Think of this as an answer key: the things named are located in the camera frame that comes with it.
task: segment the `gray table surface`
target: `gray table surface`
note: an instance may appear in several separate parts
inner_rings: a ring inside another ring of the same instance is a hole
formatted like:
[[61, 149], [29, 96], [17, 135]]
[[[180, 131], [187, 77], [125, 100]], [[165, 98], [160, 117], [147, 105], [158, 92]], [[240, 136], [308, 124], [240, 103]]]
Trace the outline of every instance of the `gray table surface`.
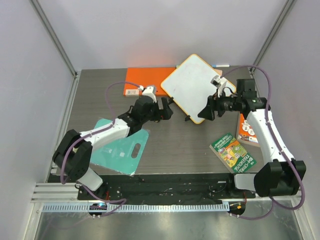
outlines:
[[[220, 68], [224, 72], [229, 68]], [[101, 118], [113, 116], [105, 102], [106, 88], [116, 82], [126, 80], [127, 69], [90, 69], [83, 70], [77, 87], [68, 130], [78, 132], [93, 129]], [[246, 68], [235, 70], [226, 77], [236, 85], [237, 79], [250, 78]], [[124, 86], [115, 85], [109, 93], [109, 102], [118, 115], [133, 105], [136, 97], [125, 97]], [[149, 131], [149, 138], [142, 154], [136, 174], [164, 173], [228, 173], [228, 169], [210, 150], [209, 145], [226, 133], [234, 136], [237, 131], [238, 113], [226, 112], [214, 121], [195, 124], [185, 122], [186, 115], [175, 104], [170, 105], [173, 116], [170, 120], [147, 122], [143, 128]], [[257, 160], [249, 172], [258, 172], [263, 166], [259, 147], [244, 144], [246, 150]], [[91, 166], [98, 174], [114, 174], [103, 167]]]

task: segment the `metal floor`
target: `metal floor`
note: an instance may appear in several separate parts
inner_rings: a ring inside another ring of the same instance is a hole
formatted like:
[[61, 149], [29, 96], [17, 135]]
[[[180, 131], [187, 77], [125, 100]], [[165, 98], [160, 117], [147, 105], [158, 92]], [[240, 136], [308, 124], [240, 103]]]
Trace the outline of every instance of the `metal floor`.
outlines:
[[[261, 216], [270, 201], [248, 201], [246, 216]], [[275, 207], [262, 220], [226, 212], [116, 213], [101, 219], [88, 213], [42, 213], [36, 240], [302, 240], [295, 213]], [[74, 227], [82, 219], [88, 218]]]

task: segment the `metal post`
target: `metal post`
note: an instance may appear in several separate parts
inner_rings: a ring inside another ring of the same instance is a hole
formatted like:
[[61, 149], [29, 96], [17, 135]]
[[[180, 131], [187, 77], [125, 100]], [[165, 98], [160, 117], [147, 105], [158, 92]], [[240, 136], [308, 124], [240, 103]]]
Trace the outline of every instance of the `metal post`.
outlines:
[[30, 215], [29, 222], [25, 229], [24, 240], [34, 240], [37, 234], [43, 203], [32, 203], [33, 209]]
[[[60, 127], [59, 127], [58, 136], [57, 136], [56, 142], [55, 142], [55, 149], [58, 147], [58, 145], [60, 144], [62, 138], [64, 137], [64, 135], [65, 135], [65, 133], [67, 131], [67, 127], [68, 127], [68, 122], [69, 122], [72, 106], [74, 104], [74, 100], [75, 100], [75, 96], [76, 96], [76, 92], [77, 92], [77, 87], [78, 87], [79, 80], [80, 80], [80, 75], [81, 75], [81, 72], [77, 72], [76, 77], [74, 78], [74, 80], [73, 80], [73, 82], [71, 84], [69, 97], [68, 97], [68, 100], [66, 102], [66, 106], [65, 106], [65, 109], [64, 109], [62, 121], [61, 121]], [[54, 164], [51, 159], [49, 159], [49, 161], [51, 162], [51, 166], [50, 166], [49, 171], [48, 171], [47, 176], [46, 176], [46, 180], [47, 181], [49, 179], [50, 173], [51, 174], [57, 174], [57, 172], [59, 172], [58, 171], [58, 166], [56, 164]]]
[[253, 65], [258, 65], [262, 58], [264, 57], [266, 51], [268, 50], [270, 44], [272, 43], [272, 41], [274, 40], [276, 34], [278, 33], [280, 27], [282, 26], [282, 24], [284, 23], [286, 17], [288, 16], [289, 12], [291, 11], [291, 9], [293, 8], [294, 4], [296, 3], [297, 0], [287, 0], [286, 3], [284, 4], [279, 16], [277, 17], [268, 37], [266, 38], [266, 40], [264, 41], [262, 48], [258, 54], [258, 56], [256, 57], [256, 59], [254, 60]]
[[61, 57], [63, 58], [65, 64], [67, 65], [67, 67], [69, 68], [71, 74], [73, 75], [73, 77], [75, 78], [77, 75], [77, 72], [74, 68], [74, 66], [72, 65], [68, 55], [66, 54], [66, 51], [64, 50], [61, 42], [59, 41], [59, 38], [57, 37], [53, 27], [51, 26], [44, 10], [42, 9], [40, 3], [38, 2], [38, 0], [29, 0], [29, 2], [31, 3], [31, 5], [33, 6], [36, 14], [39, 16], [44, 28], [46, 29], [47, 33], [49, 34], [50, 38], [52, 39], [54, 45], [56, 46], [56, 49], [58, 50], [58, 52], [60, 53]]

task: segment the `marker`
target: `marker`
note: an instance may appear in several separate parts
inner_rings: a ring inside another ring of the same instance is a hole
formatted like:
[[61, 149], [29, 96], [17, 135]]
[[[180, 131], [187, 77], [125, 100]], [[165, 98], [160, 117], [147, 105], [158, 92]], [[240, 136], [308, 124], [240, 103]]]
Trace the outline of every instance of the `marker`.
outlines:
[[230, 67], [229, 64], [222, 64], [222, 65], [211, 65], [213, 68], [228, 68]]

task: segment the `cable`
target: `cable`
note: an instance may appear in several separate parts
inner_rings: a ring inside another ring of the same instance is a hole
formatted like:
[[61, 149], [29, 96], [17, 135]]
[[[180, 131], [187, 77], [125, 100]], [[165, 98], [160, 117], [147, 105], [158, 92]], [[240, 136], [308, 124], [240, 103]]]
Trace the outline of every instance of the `cable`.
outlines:
[[258, 217], [248, 217], [248, 216], [240, 216], [240, 215], [236, 215], [236, 214], [233, 214], [233, 213], [230, 213], [231, 216], [234, 216], [236, 218], [239, 218], [239, 219], [245, 219], [245, 220], [260, 220], [260, 219], [264, 219], [266, 217], [268, 217], [271, 212], [274, 210], [274, 202], [272, 201], [271, 202], [271, 208], [270, 210], [265, 214], [265, 215], [262, 215], [262, 216], [258, 216]]
[[[100, 201], [102, 201], [102, 202], [104, 202], [104, 203], [107, 203], [107, 202], [108, 202], [108, 203], [110, 203], [110, 204], [112, 204], [112, 203], [115, 204], [115, 203], [119, 203], [120, 201], [122, 201], [122, 202], [119, 204], [119, 206], [117, 206], [115, 209], [113, 209], [113, 210], [111, 210], [111, 211], [108, 211], [108, 212], [106, 212], [106, 213], [101, 214], [100, 217], [106, 217], [106, 216], [109, 216], [109, 215], [113, 214], [116, 210], [118, 210], [119, 208], [121, 208], [121, 207], [126, 203], [126, 201], [127, 201], [127, 199], [125, 199], [125, 198], [120, 199], [120, 200], [114, 200], [114, 201], [103, 200], [103, 199], [97, 197], [96, 195], [94, 195], [93, 192], [92, 192], [87, 186], [85, 186], [85, 185], [82, 185], [82, 186], [83, 186], [83, 188], [84, 188], [85, 190], [87, 190], [87, 192], [88, 192], [92, 197], [94, 197], [95, 199], [100, 200]], [[107, 210], [107, 209], [108, 209], [107, 207], [99, 207], [99, 208], [100, 208], [100, 209], [103, 209], [103, 210]], [[48, 232], [48, 230], [49, 230], [49, 227], [52, 227], [52, 228], [54, 228], [54, 229], [56, 229], [56, 230], [68, 230], [68, 229], [74, 228], [75, 226], [81, 224], [82, 222], [84, 222], [84, 221], [86, 221], [86, 220], [88, 220], [88, 219], [92, 219], [92, 217], [91, 217], [91, 216], [87, 216], [87, 217], [79, 220], [78, 222], [74, 223], [74, 224], [71, 225], [71, 226], [63, 227], [63, 226], [56, 226], [56, 225], [54, 225], [54, 224], [52, 223], [52, 221], [53, 221], [53, 218], [52, 218], [52, 219], [49, 221], [49, 223], [47, 224], [47, 226], [45, 227], [45, 229], [44, 229], [44, 231], [43, 231], [43, 233], [42, 233], [42, 235], [41, 235], [41, 237], [40, 237], [39, 239], [40, 239], [40, 240], [43, 240], [43, 239], [44, 239], [44, 237], [46, 236], [46, 234], [47, 234], [47, 232]]]
[[245, 191], [243, 192], [243, 195], [244, 195], [244, 205], [246, 205], [247, 204], [247, 195], [246, 195]]
[[[65, 156], [64, 156], [63, 162], [62, 162], [62, 166], [61, 166], [60, 181], [61, 181], [61, 183], [62, 183], [63, 185], [66, 184], [67, 179], [68, 179], [68, 178], [64, 178], [64, 174], [65, 174], [65, 168], [66, 168], [66, 164], [67, 164], [67, 160], [68, 160], [69, 154], [71, 153], [71, 151], [73, 150], [73, 148], [74, 148], [80, 141], [86, 139], [87, 137], [93, 136], [93, 135], [96, 135], [96, 134], [99, 134], [99, 133], [102, 133], [102, 132], [104, 132], [104, 131], [107, 131], [107, 130], [111, 129], [111, 128], [114, 126], [115, 121], [116, 121], [116, 114], [115, 114], [113, 108], [111, 107], [111, 105], [110, 105], [110, 103], [109, 103], [108, 92], [109, 92], [109, 90], [110, 90], [111, 87], [113, 87], [114, 85], [118, 85], [118, 84], [130, 84], [130, 85], [139, 87], [138, 84], [135, 84], [135, 83], [133, 83], [133, 82], [116, 82], [116, 83], [113, 83], [113, 84], [111, 84], [111, 85], [108, 86], [108, 88], [107, 88], [106, 91], [105, 91], [105, 102], [106, 102], [106, 104], [107, 104], [107, 106], [108, 106], [108, 108], [109, 108], [109, 110], [110, 110], [110, 112], [111, 112], [111, 114], [112, 114], [113, 121], [112, 121], [112, 123], [111, 123], [110, 125], [108, 125], [107, 127], [103, 128], [103, 129], [100, 129], [100, 130], [97, 130], [97, 131], [94, 131], [94, 132], [92, 132], [91, 134], [89, 133], [89, 134], [87, 134], [87, 135], [84, 135], [84, 136], [80, 137], [79, 139], [77, 139], [76, 141], [74, 141], [74, 142], [71, 144], [71, 146], [68, 148], [68, 150], [67, 150], [66, 153], [65, 153]], [[101, 199], [101, 198], [97, 197], [87, 186], [85, 186], [85, 185], [82, 185], [82, 186], [83, 186], [83, 188], [84, 188], [92, 197], [94, 197], [95, 199], [97, 199], [97, 200], [99, 200], [99, 201], [102, 201], [102, 202], [104, 202], [104, 203], [106, 203], [106, 204], [107, 204], [107, 203], [110, 203], [110, 204], [118, 204], [118, 203], [120, 203], [119, 206], [117, 206], [117, 207], [116, 207], [115, 209], [113, 209], [112, 211], [109, 211], [109, 212], [106, 212], [106, 213], [102, 214], [102, 215], [101, 215], [102, 217], [108, 216], [108, 215], [114, 213], [114, 212], [115, 212], [116, 210], [118, 210], [122, 205], [124, 205], [124, 204], [126, 203], [126, 201], [127, 201], [125, 198], [120, 199], [120, 200], [104, 200], [104, 199]]]
[[232, 89], [231, 89], [230, 87], [225, 86], [225, 87], [222, 89], [222, 91], [224, 91], [225, 89], [229, 89], [230, 92], [231, 92], [233, 95], [236, 95], [236, 94], [234, 93], [234, 91], [232, 91]]
[[135, 84], [133, 82], [128, 82], [128, 81], [121, 81], [121, 82], [115, 82], [111, 85], [109, 85], [107, 87], [107, 89], [105, 90], [105, 102], [106, 102], [106, 105], [108, 106], [111, 114], [112, 114], [112, 123], [110, 125], [108, 125], [107, 127], [103, 128], [103, 129], [100, 129], [100, 130], [97, 130], [97, 131], [94, 131], [92, 132], [91, 134], [87, 134], [87, 135], [84, 135], [80, 138], [78, 138], [76, 141], [73, 142], [73, 144], [71, 144], [71, 146], [68, 148], [68, 150], [66, 151], [65, 155], [64, 155], [64, 158], [63, 158], [63, 162], [62, 162], [62, 166], [61, 166], [61, 173], [60, 173], [60, 182], [64, 185], [66, 184], [67, 182], [67, 178], [64, 179], [64, 174], [65, 174], [65, 168], [66, 168], [66, 164], [67, 164], [67, 159], [69, 157], [69, 154], [71, 153], [71, 151], [73, 150], [73, 148], [79, 143], [81, 142], [82, 140], [86, 139], [87, 137], [89, 136], [93, 136], [93, 135], [96, 135], [96, 134], [99, 134], [99, 133], [102, 133], [104, 131], [107, 131], [109, 129], [111, 129], [114, 124], [115, 124], [115, 121], [116, 121], [116, 114], [113, 110], [113, 108], [111, 107], [110, 103], [109, 103], [109, 100], [108, 100], [108, 91], [110, 90], [111, 87], [113, 87], [114, 85], [118, 85], [118, 84], [130, 84], [130, 85], [133, 85], [133, 86], [136, 86], [136, 87], [140, 87], [138, 84]]
[[266, 71], [264, 71], [264, 70], [263, 70], [262, 68], [260, 68], [259, 66], [255, 66], [255, 65], [242, 65], [242, 66], [236, 67], [236, 68], [234, 68], [234, 69], [232, 69], [232, 70], [230, 70], [230, 71], [222, 74], [220, 78], [223, 78], [223, 77], [226, 76], [227, 74], [229, 74], [229, 73], [231, 73], [231, 72], [233, 72], [233, 71], [235, 71], [235, 70], [237, 70], [237, 69], [240, 69], [240, 68], [255, 68], [255, 69], [260, 70], [260, 71], [264, 74], [264, 76], [265, 76], [265, 78], [266, 78], [266, 80], [267, 80], [267, 82], [268, 82], [268, 97], [267, 97], [267, 100], [266, 100], [265, 112], [264, 112], [266, 124], [267, 124], [268, 129], [269, 129], [269, 131], [270, 131], [270, 134], [271, 134], [271, 136], [272, 136], [272, 138], [273, 138], [273, 140], [274, 140], [274, 142], [275, 142], [275, 144], [276, 144], [276, 146], [277, 146], [277, 148], [278, 148], [278, 150], [279, 150], [279, 153], [281, 153], [281, 154], [283, 155], [284, 159], [285, 159], [286, 162], [289, 164], [289, 166], [290, 166], [290, 168], [292, 169], [293, 174], [294, 174], [294, 176], [296, 177], [296, 179], [297, 179], [297, 181], [298, 181], [298, 183], [299, 183], [299, 186], [300, 186], [300, 188], [301, 188], [301, 199], [300, 199], [300, 202], [299, 202], [299, 204], [298, 204], [297, 206], [294, 206], [294, 207], [284, 206], [284, 205], [282, 205], [281, 203], [277, 202], [272, 196], [270, 197], [270, 199], [272, 200], [273, 203], [275, 203], [275, 204], [278, 205], [279, 207], [282, 207], [282, 208], [287, 209], [287, 210], [297, 210], [297, 209], [301, 208], [302, 205], [303, 205], [304, 202], [305, 202], [305, 198], [306, 198], [305, 187], [304, 187], [304, 184], [302, 183], [302, 180], [301, 180], [301, 178], [300, 178], [300, 176], [299, 176], [298, 171], [296, 170], [296, 168], [295, 168], [294, 165], [292, 164], [292, 162], [291, 162], [291, 160], [289, 159], [289, 157], [288, 157], [288, 156], [286, 155], [286, 153], [283, 151], [283, 149], [282, 149], [279, 141], [277, 140], [277, 137], [276, 137], [276, 135], [275, 135], [275, 133], [274, 133], [274, 130], [272, 129], [271, 123], [270, 123], [270, 121], [269, 121], [268, 109], [269, 109], [270, 99], [271, 99], [271, 81], [270, 81], [269, 75], [267, 74]]
[[223, 187], [221, 190], [219, 190], [219, 191], [213, 191], [213, 190], [210, 189], [210, 186], [209, 186], [209, 190], [210, 190], [213, 194], [220, 193], [220, 192], [222, 192], [223, 190], [225, 190], [225, 188], [227, 187], [227, 185], [228, 185], [228, 184], [225, 183], [224, 187]]

